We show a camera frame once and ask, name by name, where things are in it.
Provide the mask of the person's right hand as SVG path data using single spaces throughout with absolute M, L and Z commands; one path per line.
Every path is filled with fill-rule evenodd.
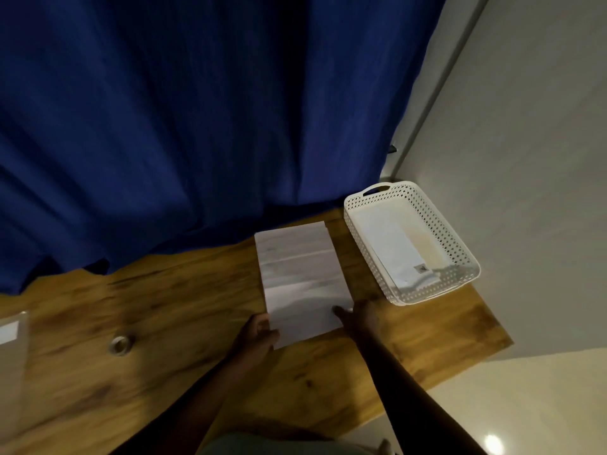
M 352 309 L 354 321 L 350 325 L 342 325 L 346 334 L 356 343 L 380 342 L 379 322 L 373 303 L 360 301 Z

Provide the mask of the person's left hand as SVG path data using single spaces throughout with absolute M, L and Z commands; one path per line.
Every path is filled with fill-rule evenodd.
M 261 361 L 277 344 L 278 329 L 271 329 L 268 313 L 255 313 L 240 329 L 232 345 L 232 353 L 251 361 Z

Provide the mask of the white paper sheet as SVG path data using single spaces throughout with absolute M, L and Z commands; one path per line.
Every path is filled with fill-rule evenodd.
M 254 235 L 271 330 L 278 350 L 342 328 L 334 306 L 353 298 L 324 221 Z

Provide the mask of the person's right forearm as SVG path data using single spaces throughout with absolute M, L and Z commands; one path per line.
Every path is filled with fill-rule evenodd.
M 403 455 L 487 455 L 376 336 L 352 336 Z

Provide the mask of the person's left forearm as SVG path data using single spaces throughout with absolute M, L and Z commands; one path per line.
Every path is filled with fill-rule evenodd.
M 195 455 L 227 395 L 267 355 L 250 345 L 227 356 L 110 455 Z

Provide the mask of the white envelope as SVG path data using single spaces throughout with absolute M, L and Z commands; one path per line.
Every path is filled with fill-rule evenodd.
M 359 211 L 354 219 L 395 286 L 402 291 L 421 290 L 439 282 L 398 222 L 386 208 Z

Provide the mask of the white perforated plastic basket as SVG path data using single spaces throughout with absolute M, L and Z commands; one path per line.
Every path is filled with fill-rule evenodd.
M 354 219 L 359 211 L 386 208 L 398 216 L 399 224 L 421 257 L 439 277 L 439 282 L 421 290 L 399 290 Z M 344 220 L 368 267 L 393 305 L 421 303 L 473 282 L 481 266 L 448 221 L 420 186 L 410 181 L 377 183 L 344 200 Z

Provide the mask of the blue curtain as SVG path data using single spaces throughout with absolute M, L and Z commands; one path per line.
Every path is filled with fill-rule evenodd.
M 0 0 L 0 294 L 377 182 L 446 0 Z

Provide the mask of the translucent plastic box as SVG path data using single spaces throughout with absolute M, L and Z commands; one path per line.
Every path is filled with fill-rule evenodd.
M 26 311 L 0 319 L 0 446 L 18 430 L 28 340 Z

